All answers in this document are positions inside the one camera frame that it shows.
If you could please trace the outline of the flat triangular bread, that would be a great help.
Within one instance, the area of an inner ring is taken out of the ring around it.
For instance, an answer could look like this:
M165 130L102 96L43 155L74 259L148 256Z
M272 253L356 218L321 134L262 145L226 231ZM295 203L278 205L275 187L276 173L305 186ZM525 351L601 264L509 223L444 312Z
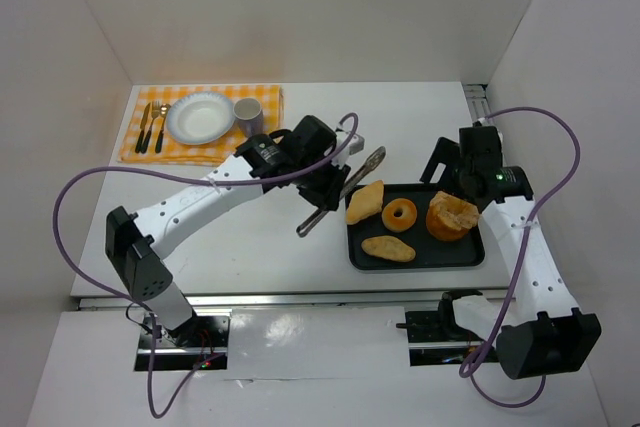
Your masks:
M382 211L384 197L384 182L377 180L358 189L351 196L346 209L346 224L355 225Z

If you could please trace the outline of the oval flat bread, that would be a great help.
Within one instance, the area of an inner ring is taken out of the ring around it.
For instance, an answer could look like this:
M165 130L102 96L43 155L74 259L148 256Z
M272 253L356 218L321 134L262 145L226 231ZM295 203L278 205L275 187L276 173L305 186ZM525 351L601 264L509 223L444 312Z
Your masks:
M416 257L416 251L411 246L389 235L364 239L361 248L369 256L392 262L407 263Z

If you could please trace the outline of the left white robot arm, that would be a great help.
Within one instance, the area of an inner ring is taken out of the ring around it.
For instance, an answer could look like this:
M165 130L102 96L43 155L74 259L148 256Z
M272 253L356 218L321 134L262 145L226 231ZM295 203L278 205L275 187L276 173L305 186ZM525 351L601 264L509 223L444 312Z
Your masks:
M311 205L334 211L364 139L312 115L292 129L256 134L195 186L134 213L118 207L106 217L106 256L129 296L147 306L172 340L195 336L197 314L164 264L183 241L231 209L274 188L296 186Z

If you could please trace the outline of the white plate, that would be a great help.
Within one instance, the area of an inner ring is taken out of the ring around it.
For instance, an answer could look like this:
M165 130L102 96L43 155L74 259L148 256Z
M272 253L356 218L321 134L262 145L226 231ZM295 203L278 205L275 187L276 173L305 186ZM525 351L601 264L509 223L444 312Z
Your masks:
M176 142L198 146L223 137L234 125L233 102L213 91L195 92L169 109L166 130Z

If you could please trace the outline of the black handled fork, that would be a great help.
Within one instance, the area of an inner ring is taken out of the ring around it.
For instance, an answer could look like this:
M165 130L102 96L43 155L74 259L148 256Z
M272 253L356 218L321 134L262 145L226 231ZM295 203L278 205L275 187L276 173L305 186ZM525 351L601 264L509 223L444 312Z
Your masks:
M140 153L147 152L152 131L153 131L153 125L155 123L155 120L159 117L160 113L161 113L161 103L159 101L153 101L151 103L151 123L149 124L149 127L146 130L145 135L143 137L143 141L139 149Z

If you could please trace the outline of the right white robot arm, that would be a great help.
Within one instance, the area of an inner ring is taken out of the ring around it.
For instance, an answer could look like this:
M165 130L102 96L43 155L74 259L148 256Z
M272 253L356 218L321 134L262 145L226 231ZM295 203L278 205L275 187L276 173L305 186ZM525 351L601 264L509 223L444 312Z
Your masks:
M484 223L498 242L510 284L502 306L481 294L448 295L455 326L483 345L463 363L472 376L490 351L511 379L579 370L599 339L597 316L583 313L564 283L537 223L542 206L520 167L503 163L493 126L472 126L459 139L438 139L421 179L444 171L426 214L429 234L442 242L463 239Z

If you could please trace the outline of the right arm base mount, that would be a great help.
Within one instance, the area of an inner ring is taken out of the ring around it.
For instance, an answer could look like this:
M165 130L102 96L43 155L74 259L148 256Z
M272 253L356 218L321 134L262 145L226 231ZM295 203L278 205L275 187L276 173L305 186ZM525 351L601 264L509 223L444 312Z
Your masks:
M481 347L480 337L454 321L453 301L468 296L482 293L475 289L445 291L435 309L407 311L396 324L406 333L412 367L460 365Z

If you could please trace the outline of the yellow checkered cloth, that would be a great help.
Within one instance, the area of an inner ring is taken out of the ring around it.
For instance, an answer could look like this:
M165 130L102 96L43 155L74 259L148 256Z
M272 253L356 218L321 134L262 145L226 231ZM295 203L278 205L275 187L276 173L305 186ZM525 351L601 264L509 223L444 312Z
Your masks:
M245 140L244 135L236 126L216 141L203 146L188 146L173 140L166 130L166 124L162 151L156 154L154 147L162 119L157 119L154 123L147 152L134 153L143 110L148 103L159 101L163 104L173 105L180 98L200 91L215 91L225 95L233 102L243 98L255 98L262 105L265 129L271 132L282 126L284 96L282 88L276 84L143 86L135 96L133 111L127 116L128 122L116 156L117 161L126 164L214 166L232 154L235 148Z

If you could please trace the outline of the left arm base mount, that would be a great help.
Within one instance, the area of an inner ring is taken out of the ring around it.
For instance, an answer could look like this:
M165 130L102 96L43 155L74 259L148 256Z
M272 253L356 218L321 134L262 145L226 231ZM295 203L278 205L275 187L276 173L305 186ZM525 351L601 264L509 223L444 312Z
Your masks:
M139 328L134 361L136 372L148 370L152 346L155 347L155 371L189 371L195 366L202 371L227 369L231 323L229 311L214 310L200 315L194 333L187 340L174 339L160 322L153 329L148 313L141 314L132 304L127 306L124 314L128 321Z

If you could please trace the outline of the tall sugared pastry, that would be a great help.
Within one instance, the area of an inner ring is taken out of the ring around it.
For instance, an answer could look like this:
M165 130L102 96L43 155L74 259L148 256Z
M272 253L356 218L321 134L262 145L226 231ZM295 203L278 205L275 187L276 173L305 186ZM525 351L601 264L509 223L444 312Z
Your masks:
M437 240L453 242L476 227L479 219L480 213L474 204L438 191L429 202L426 227Z

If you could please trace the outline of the aluminium front rail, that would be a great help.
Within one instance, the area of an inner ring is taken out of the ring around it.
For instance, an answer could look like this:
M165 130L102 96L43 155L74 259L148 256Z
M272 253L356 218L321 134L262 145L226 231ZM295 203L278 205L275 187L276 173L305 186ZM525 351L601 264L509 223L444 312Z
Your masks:
M188 296L194 308L374 305L437 303L443 291L372 291L334 293L295 293L270 295L203 295Z

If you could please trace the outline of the ring donut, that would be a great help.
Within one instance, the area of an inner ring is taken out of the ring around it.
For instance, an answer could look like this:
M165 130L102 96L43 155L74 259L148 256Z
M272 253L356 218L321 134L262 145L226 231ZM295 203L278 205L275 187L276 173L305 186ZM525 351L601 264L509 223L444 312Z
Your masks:
M406 198L397 198L389 202L382 210L382 222L386 229L394 233L410 229L417 220L415 204Z

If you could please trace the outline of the purple mug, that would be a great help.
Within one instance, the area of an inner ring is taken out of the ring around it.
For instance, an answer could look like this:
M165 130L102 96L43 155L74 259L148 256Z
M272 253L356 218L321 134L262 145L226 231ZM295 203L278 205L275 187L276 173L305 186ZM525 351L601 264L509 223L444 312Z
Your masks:
M261 103L255 98L238 100L233 113L240 131L245 137L264 133L264 114Z

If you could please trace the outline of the black handled spoon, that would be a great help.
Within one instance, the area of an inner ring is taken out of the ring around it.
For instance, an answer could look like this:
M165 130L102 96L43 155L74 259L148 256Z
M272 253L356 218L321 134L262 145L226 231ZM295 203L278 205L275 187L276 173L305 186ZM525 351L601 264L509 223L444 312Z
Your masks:
M161 106L160 117L162 119L162 122L161 122L161 125L160 125L160 131L157 134L155 147L154 147L154 152L156 154L159 154L162 151L162 146L163 146L163 142L164 142L164 132L165 132L166 118L167 118L167 114L168 114L170 108L171 108L170 104L164 104L164 105Z

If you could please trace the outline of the metal tongs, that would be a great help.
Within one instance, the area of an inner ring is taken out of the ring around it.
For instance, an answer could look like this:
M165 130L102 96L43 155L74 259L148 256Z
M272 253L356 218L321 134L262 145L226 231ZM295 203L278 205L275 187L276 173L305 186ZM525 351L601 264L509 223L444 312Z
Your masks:
M362 181L382 163L385 157L386 148L384 146L378 147L373 153L371 153L361 167L346 180L338 196L338 201L343 200L347 194L352 192L360 181ZM328 213L328 210L316 209L296 228L296 234L300 238L306 237Z

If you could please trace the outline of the aluminium corner rail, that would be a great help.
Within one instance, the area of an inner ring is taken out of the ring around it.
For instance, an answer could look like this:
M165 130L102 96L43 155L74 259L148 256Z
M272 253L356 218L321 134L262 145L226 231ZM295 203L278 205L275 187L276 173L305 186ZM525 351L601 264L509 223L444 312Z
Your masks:
M486 84L463 84L462 88L473 122L491 113Z

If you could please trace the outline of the black tray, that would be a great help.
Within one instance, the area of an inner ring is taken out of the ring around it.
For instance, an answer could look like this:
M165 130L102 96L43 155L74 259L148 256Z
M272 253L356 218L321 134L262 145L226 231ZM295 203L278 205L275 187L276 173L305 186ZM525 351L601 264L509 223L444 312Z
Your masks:
M360 271L425 270L445 268L472 268L485 259L485 249L478 227L471 229L462 239L454 242L437 240L427 230L426 215L429 202L439 191L436 184L386 184L383 206L396 198L412 201L418 217L405 232L388 230L380 214L371 216L355 225L347 226L347 245L352 265ZM362 242L368 238L390 235L411 247L416 256L409 262L395 262L367 254Z

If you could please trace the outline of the black handled knife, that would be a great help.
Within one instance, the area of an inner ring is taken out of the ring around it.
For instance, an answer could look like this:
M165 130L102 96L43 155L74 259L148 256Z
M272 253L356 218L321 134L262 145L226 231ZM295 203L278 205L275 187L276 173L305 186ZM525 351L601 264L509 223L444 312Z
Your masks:
M141 148L142 148L142 144L145 136L146 124L147 124L150 111L151 111L151 103L148 103L143 110L142 118L139 125L140 131L139 131L139 135L138 135L135 149L134 149L134 153L136 154L141 152Z

